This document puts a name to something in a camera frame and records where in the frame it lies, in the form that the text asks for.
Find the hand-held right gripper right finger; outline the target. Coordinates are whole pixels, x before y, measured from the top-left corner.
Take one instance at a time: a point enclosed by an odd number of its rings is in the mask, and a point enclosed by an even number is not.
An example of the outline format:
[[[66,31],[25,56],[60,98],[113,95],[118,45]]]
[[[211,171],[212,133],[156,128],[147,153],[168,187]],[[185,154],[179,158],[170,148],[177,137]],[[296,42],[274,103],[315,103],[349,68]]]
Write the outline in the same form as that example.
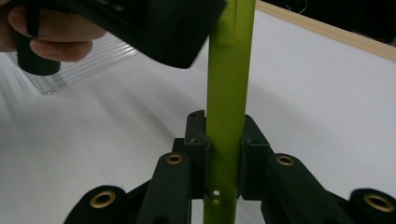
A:
[[[239,195],[244,200],[262,198],[265,166],[272,153],[268,140],[255,120],[245,115],[239,172]]]

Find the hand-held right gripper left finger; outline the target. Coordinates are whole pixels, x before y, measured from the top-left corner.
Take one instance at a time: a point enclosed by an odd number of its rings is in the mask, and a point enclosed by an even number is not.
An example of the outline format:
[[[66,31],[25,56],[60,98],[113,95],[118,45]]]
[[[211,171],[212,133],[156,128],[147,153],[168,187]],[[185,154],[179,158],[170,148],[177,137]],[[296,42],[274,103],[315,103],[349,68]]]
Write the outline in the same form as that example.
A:
[[[205,111],[198,110],[187,116],[183,138],[176,138],[173,152],[182,152],[191,159],[191,197],[204,199],[206,196],[206,159],[209,140],[205,133]]]

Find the clear plastic tray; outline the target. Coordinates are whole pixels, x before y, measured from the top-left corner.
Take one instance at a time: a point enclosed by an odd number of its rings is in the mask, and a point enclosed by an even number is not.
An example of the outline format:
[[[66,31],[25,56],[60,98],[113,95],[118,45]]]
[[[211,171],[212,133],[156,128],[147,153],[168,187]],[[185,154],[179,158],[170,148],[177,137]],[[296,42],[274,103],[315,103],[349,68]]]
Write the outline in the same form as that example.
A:
[[[138,54],[138,51],[110,33],[93,41],[92,51],[76,63],[61,63],[60,71],[51,76],[36,76],[23,71],[37,90],[50,95],[91,77]]]

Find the green cartoon phone case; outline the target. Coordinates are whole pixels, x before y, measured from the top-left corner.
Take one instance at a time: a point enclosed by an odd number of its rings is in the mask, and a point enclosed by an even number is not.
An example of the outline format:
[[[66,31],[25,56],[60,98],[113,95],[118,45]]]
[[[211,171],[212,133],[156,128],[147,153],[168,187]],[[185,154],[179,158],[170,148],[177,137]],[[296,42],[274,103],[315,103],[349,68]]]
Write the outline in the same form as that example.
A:
[[[256,0],[227,0],[209,36],[204,224],[234,224]]]

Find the light wooden table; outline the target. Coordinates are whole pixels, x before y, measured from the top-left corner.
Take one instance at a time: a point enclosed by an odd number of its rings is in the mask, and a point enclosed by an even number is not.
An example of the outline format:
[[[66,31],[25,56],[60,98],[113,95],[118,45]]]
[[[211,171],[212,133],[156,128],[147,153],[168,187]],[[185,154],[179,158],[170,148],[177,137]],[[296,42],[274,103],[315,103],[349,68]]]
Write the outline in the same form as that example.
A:
[[[292,23],[318,35],[326,36],[356,49],[366,51],[396,63],[396,47],[381,43],[363,35],[351,33],[330,24],[310,19],[306,16],[256,0],[256,9],[262,13]]]

